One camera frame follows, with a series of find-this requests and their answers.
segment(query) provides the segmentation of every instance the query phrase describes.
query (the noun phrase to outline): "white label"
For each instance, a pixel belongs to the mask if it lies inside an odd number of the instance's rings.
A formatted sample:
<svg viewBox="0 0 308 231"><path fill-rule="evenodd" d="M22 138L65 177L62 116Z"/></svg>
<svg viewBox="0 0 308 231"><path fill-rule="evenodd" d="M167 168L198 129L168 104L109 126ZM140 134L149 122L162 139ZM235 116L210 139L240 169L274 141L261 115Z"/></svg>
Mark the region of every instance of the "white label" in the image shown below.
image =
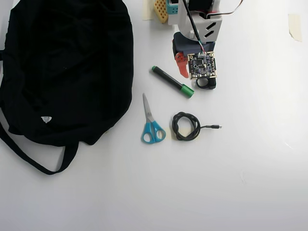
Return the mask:
<svg viewBox="0 0 308 231"><path fill-rule="evenodd" d="M45 123L49 123L52 120L52 117L50 116L42 116L41 118L43 119Z"/></svg>

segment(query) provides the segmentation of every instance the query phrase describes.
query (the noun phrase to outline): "black wire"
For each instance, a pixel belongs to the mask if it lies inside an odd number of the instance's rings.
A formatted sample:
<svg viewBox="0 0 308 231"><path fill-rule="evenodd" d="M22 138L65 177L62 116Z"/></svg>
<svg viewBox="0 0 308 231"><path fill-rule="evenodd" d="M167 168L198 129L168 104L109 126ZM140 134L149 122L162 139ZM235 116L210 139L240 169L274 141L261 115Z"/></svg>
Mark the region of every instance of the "black wire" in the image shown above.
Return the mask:
<svg viewBox="0 0 308 231"><path fill-rule="evenodd" d="M193 131L188 136L183 136L182 134L179 133L178 122L183 117L188 118L191 121L192 126L193 126ZM176 134L177 139L179 141L192 141L196 139L199 136L201 129L203 128L219 129L221 128L221 126L220 125L207 125L207 126L202 127L197 117L195 117L192 114L184 113L184 112L179 112L173 117L172 129L174 133Z"/></svg>
<svg viewBox="0 0 308 231"><path fill-rule="evenodd" d="M184 3L184 6L185 6L185 9L186 9L186 11L187 11L189 20L191 21L194 34L196 35L198 41L201 41L200 36L199 36L199 33L198 33L198 30L197 30L197 28L196 28L196 25L195 25L195 23L194 23L194 21L193 21L193 19L192 19L192 18L193 18L193 17L192 17L192 14L191 14L190 10L188 9L186 0L183 0L183 3Z"/></svg>

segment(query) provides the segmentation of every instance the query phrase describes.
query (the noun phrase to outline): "white robot part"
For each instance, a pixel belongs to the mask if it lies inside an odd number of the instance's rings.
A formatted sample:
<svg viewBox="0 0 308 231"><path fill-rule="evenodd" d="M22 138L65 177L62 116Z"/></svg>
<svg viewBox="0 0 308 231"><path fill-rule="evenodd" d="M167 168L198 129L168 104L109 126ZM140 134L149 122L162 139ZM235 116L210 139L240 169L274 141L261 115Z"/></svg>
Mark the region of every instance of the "white robot part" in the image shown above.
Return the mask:
<svg viewBox="0 0 308 231"><path fill-rule="evenodd" d="M219 12L220 0L214 0L211 11ZM222 23L221 15L211 16L210 19L205 19L200 16L199 12L191 12L193 21L198 30L202 43L215 42L218 38L219 30ZM197 37L194 34L192 24L188 18L184 3L179 0L178 9L178 26L181 34L190 40L197 41Z"/></svg>

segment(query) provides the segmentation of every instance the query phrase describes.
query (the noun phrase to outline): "black bag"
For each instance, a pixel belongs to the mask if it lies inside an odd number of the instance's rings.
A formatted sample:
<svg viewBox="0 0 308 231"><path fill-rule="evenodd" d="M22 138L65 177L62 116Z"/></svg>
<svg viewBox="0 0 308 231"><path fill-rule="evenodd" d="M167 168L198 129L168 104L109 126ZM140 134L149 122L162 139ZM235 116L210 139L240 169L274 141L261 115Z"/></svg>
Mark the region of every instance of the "black bag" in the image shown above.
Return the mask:
<svg viewBox="0 0 308 231"><path fill-rule="evenodd" d="M0 138L22 159L52 175L93 145L128 110L133 36L122 0L21 0L11 10L0 107L9 132L65 146L60 169L29 158L0 124Z"/></svg>

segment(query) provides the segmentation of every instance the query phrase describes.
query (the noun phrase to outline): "bag handle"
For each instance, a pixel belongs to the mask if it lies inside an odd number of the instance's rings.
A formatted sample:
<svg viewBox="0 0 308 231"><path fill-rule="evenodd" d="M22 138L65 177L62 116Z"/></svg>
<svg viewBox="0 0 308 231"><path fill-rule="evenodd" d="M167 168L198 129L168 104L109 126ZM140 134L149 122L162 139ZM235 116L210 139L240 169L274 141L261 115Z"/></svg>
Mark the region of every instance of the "bag handle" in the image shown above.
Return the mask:
<svg viewBox="0 0 308 231"><path fill-rule="evenodd" d="M7 134L7 132L4 130L1 122L0 122L0 138L23 160L25 160L26 162L28 162L30 165L32 165L33 167L37 168L39 171L47 174L47 175L53 175L59 172L64 171L65 169L67 169L67 167L70 165L70 163L73 161L73 159L76 156L77 150L78 150L78 146L79 146L79 142L75 143L73 145L68 145L65 147L65 151L64 151L64 157L63 157L63 162L62 165L60 167L60 169L58 171L50 171L48 169L46 169L45 167L43 167L42 165L40 165L38 162L34 161L33 159L31 159L29 156L27 156L19 147L18 145L9 137L9 135Z"/></svg>

